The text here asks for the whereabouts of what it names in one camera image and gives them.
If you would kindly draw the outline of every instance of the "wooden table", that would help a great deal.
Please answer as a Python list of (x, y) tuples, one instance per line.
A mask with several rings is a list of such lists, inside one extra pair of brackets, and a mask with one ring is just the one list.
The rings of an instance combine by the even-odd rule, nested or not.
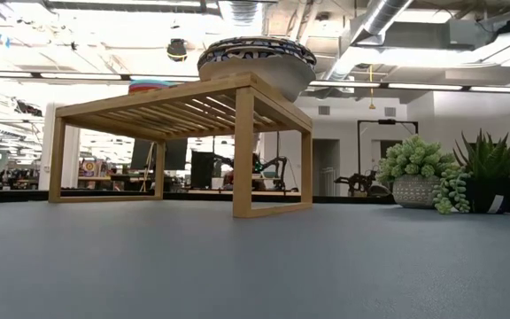
[[(235, 135), (235, 217), (260, 217), (312, 206), (312, 120), (255, 74), (238, 74), (208, 82), (189, 82), (56, 110), (52, 139), (49, 202), (93, 202), (163, 198), (153, 196), (62, 198), (60, 184), (66, 125), (156, 142), (156, 180), (163, 180), (165, 141)], [(302, 134), (301, 202), (290, 206), (251, 208), (251, 146), (254, 132), (297, 130)]]

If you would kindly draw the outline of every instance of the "white pot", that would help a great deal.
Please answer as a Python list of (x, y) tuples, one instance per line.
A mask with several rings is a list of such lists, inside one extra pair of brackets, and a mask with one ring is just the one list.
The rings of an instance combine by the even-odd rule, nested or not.
[(290, 102), (294, 102), (300, 92), (304, 91), (310, 82), (316, 80), (316, 74), (311, 67), (289, 55), (269, 58), (230, 58), (225, 61), (205, 63), (199, 70), (202, 81), (246, 72), (255, 73), (263, 81), (278, 89)]

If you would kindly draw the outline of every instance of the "white wall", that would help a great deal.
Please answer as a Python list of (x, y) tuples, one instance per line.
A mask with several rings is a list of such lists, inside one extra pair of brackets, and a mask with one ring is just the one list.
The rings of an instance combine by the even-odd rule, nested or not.
[(442, 143), (446, 152), (463, 145), (461, 133), (473, 143), (479, 130), (510, 142), (510, 94), (431, 92), (408, 105), (410, 121), (419, 121), (420, 135)]
[[(318, 100), (313, 97), (300, 97), (295, 105), (313, 118), (314, 139), (336, 139), (340, 141), (340, 176), (351, 176), (358, 172), (357, 159), (357, 120), (379, 120), (385, 118), (384, 107), (397, 107), (397, 120), (406, 120), (406, 105), (401, 105), (396, 98), (376, 98), (375, 110), (370, 110), (369, 99), (355, 101), (352, 98), (327, 98)], [(329, 105), (330, 115), (318, 115), (318, 105)], [(371, 143), (380, 139), (402, 140), (410, 134), (402, 126), (380, 126), (377, 124), (362, 124), (361, 136), (361, 170), (372, 168)], [(276, 134), (265, 133), (262, 137), (262, 157), (270, 160), (276, 156)], [(287, 188), (295, 187), (295, 180), (300, 186), (300, 133), (296, 131), (281, 132), (280, 155), (290, 160), (294, 171), (294, 178), (287, 167), (285, 183)], [(347, 193), (347, 187), (340, 188), (340, 194)]]

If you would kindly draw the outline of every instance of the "ceiling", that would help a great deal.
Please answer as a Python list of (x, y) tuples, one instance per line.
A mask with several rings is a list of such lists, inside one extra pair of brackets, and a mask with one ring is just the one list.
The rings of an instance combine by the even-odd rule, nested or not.
[[(303, 1), (266, 0), (263, 31), (257, 32), (298, 39), (317, 56), (316, 73), (325, 73), (342, 53), (340, 35), (350, 19), (365, 12), (368, 0), (314, 0), (314, 3), (306, 0), (306, 6), (301, 4)], [(300, 28), (297, 35), (293, 35), (301, 9), (304, 14)], [(453, 14), (463, 11), (466, 12), (463, 19), (490, 18), (510, 12), (510, 0), (417, 0), (398, 21), (444, 23)], [(0, 70), (197, 75), (196, 63), (204, 49), (233, 36), (237, 36), (236, 28), (220, 16), (215, 0), (0, 1)], [(186, 61), (173, 62), (166, 55), (172, 38), (186, 40)], [(455, 70), (373, 64), (371, 68), (354, 67), (350, 76), (362, 81), (372, 77), (375, 81), (505, 84), (510, 81), (510, 68)], [(126, 89), (96, 84), (0, 81), (0, 118), (28, 116), (14, 111), (12, 97), (38, 105), (44, 112), (48, 103), (58, 100), (70, 104), (125, 94)], [(4, 131), (22, 131), (26, 140), (33, 144), (39, 139), (42, 141), (42, 127), (42, 124), (0, 124), (0, 128), (8, 128)], [(91, 152), (89, 144), (97, 138), (91, 132), (83, 136), (89, 137), (82, 138), (82, 149)], [(112, 136), (101, 138), (106, 143), (114, 139)], [(109, 152), (108, 157), (117, 156), (123, 161), (127, 160), (131, 149), (130, 143), (124, 142), (127, 141), (122, 142), (122, 149), (117, 146), (111, 150), (95, 149), (100, 153)], [(212, 142), (194, 141), (193, 144), (196, 143)]]

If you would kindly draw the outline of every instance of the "ductwork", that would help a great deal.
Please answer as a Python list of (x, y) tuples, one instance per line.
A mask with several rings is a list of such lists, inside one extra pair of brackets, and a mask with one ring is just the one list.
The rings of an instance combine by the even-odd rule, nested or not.
[[(372, 0), (367, 11), (358, 17), (358, 27), (351, 28), (350, 45), (354, 45), (371, 36), (383, 36), (385, 31), (393, 24), (397, 16), (404, 11), (413, 0)], [(326, 73), (326, 80), (341, 81), (352, 70), (350, 52), (346, 50), (332, 68)]]
[(261, 35), (265, 5), (255, 1), (219, 1), (223, 19), (234, 27), (237, 35)]

